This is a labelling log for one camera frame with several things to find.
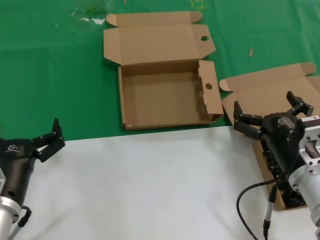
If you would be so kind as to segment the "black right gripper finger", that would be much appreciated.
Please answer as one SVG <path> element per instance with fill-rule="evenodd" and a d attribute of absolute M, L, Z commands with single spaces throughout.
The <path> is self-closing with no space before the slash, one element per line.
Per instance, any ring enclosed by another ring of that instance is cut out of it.
<path fill-rule="evenodd" d="M 263 117 L 243 113 L 238 101 L 234 102 L 233 129 L 252 139 L 260 139 L 262 131 L 260 129 Z"/>
<path fill-rule="evenodd" d="M 297 116 L 303 113 L 306 117 L 312 116 L 314 107 L 305 103 L 301 97 L 295 96 L 292 91 L 287 92 L 286 99 L 291 105 L 291 108 L 287 111 L 288 114 Z"/>

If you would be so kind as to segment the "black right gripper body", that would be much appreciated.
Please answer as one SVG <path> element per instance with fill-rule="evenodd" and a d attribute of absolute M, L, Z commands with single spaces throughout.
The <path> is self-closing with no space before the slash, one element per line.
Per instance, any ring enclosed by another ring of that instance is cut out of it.
<path fill-rule="evenodd" d="M 299 118 L 291 112 L 265 115 L 261 124 L 262 136 L 281 170 L 293 173 L 301 167 L 299 142 L 302 132 L 296 127 Z"/>

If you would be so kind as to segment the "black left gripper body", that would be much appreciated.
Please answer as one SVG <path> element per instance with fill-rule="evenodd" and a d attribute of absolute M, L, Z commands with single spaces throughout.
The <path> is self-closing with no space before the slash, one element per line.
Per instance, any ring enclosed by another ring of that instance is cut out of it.
<path fill-rule="evenodd" d="M 0 168 L 5 176 L 1 196 L 23 203 L 27 194 L 36 157 L 30 139 L 1 139 Z"/>

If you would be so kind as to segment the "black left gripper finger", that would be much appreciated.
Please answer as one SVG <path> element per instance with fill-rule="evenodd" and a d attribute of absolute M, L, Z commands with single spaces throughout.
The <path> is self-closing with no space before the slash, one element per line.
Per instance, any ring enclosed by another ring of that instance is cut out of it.
<path fill-rule="evenodd" d="M 65 147 L 66 144 L 58 118 L 54 119 L 50 133 L 33 138 L 32 143 L 36 148 L 34 156 L 42 163 Z"/>

